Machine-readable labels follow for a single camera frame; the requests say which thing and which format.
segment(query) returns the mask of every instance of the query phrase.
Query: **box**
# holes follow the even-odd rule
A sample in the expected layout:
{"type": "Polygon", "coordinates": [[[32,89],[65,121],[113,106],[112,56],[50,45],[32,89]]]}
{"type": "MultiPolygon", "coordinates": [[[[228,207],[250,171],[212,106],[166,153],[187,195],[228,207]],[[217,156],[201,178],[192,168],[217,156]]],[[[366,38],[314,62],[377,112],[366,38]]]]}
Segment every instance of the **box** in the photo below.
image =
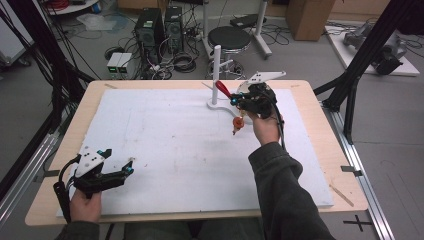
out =
{"type": "Polygon", "coordinates": [[[168,0],[118,0],[118,7],[124,9],[160,8],[162,13],[168,6],[168,0]]]}
{"type": "Polygon", "coordinates": [[[294,40],[318,41],[335,0],[291,0],[286,21],[294,40]]]}

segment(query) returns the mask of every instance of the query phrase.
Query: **black stool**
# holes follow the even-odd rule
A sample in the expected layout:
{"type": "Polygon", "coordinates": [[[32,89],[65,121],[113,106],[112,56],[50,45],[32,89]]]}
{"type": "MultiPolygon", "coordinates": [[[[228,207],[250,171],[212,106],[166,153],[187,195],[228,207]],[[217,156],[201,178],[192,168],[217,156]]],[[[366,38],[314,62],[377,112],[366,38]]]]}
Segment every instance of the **black stool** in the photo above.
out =
{"type": "MultiPolygon", "coordinates": [[[[216,45],[221,45],[221,54],[224,62],[231,59],[232,54],[238,54],[246,50],[250,45],[250,35],[244,30],[236,27],[224,26],[217,27],[209,32],[208,43],[212,49],[216,45]]],[[[220,73],[225,73],[225,79],[228,74],[237,76],[236,79],[246,79],[243,66],[234,61],[220,69],[220,73]]],[[[209,63],[207,76],[213,75],[213,61],[209,63]]]]}

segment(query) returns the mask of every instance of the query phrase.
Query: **person's right hand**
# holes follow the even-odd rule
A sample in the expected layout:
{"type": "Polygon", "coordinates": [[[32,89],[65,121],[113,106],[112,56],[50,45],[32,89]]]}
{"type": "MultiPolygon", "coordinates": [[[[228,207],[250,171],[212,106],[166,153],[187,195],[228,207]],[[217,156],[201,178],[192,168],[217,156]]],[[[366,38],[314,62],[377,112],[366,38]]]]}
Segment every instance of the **person's right hand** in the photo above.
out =
{"type": "Polygon", "coordinates": [[[247,115],[253,121],[253,131],[261,146],[280,140],[280,131],[278,130],[278,123],[275,116],[262,119],[256,113],[247,112],[247,115]]]}

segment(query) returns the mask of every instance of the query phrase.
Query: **red handle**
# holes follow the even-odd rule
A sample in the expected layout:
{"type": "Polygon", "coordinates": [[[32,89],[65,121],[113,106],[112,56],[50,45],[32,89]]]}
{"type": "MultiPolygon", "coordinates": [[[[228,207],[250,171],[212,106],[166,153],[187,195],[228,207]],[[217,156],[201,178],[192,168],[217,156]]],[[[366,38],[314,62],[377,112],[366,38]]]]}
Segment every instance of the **red handle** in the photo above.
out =
{"type": "Polygon", "coordinates": [[[231,99],[231,93],[230,91],[228,91],[227,87],[221,82],[221,81],[216,81],[215,83],[216,88],[218,88],[219,91],[221,91],[223,94],[225,94],[225,96],[227,96],[228,98],[231,99]]]}

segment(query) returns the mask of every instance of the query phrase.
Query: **sleeve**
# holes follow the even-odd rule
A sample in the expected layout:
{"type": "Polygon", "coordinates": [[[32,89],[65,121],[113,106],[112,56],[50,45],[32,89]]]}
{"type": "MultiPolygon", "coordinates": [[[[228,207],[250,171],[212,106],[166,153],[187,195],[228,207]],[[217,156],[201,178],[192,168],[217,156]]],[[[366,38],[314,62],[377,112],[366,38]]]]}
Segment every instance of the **sleeve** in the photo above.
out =
{"type": "Polygon", "coordinates": [[[55,240],[98,240],[99,232],[97,223],[76,221],[65,225],[55,240]]]}
{"type": "Polygon", "coordinates": [[[267,239],[334,239],[298,182],[302,165],[277,143],[249,156],[267,239]]]}

